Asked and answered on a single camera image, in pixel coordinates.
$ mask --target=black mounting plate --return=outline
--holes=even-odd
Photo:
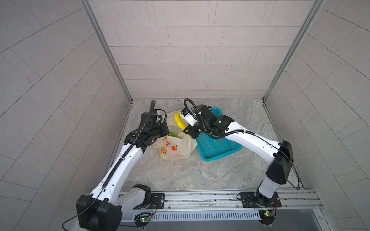
[[[164,208],[164,193],[151,193],[150,200],[154,201],[154,204],[157,205],[157,209]],[[134,209],[153,210],[153,205],[152,203],[150,203],[149,206],[146,208],[140,208],[139,206],[136,206]]]
[[[271,200],[275,202],[276,207],[281,207],[281,202],[279,199],[279,196],[277,195],[278,193],[275,192],[274,195],[272,196]],[[243,203],[243,208],[258,208],[260,207],[257,202],[254,199],[254,192],[242,192],[240,193],[242,199],[246,198],[246,200],[242,200]]]

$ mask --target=printed plastic bag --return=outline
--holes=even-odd
[[[187,159],[196,148],[196,140],[183,132],[178,137],[164,136],[159,138],[154,147],[159,149],[159,155],[165,160]]]

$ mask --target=beige tile wall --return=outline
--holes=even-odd
[[[79,0],[2,1],[0,230],[62,230],[128,103]]]
[[[337,231],[370,230],[369,12],[327,0],[267,100]]]
[[[261,98],[313,1],[89,1],[134,99]]]

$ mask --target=marble floor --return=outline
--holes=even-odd
[[[192,99],[195,104],[218,107],[242,126],[271,140],[278,140],[260,99]],[[134,101],[121,139],[140,124],[140,115],[149,111],[150,100]],[[167,113],[182,110],[183,100],[157,100],[155,108]],[[163,160],[159,150],[150,146],[131,170],[122,191],[135,184],[144,184],[152,191],[211,190],[257,188],[269,164],[260,156],[243,147],[242,150],[218,160],[205,162],[196,148],[186,160]],[[297,185],[292,170],[289,180]],[[289,183],[281,188],[292,187]]]

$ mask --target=blue plastic basket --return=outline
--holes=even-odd
[[[212,112],[216,117],[222,115],[222,111],[219,108],[213,108]],[[204,133],[198,136],[196,142],[201,158],[204,161],[217,160],[242,149],[242,145],[237,142],[228,139],[214,140]]]

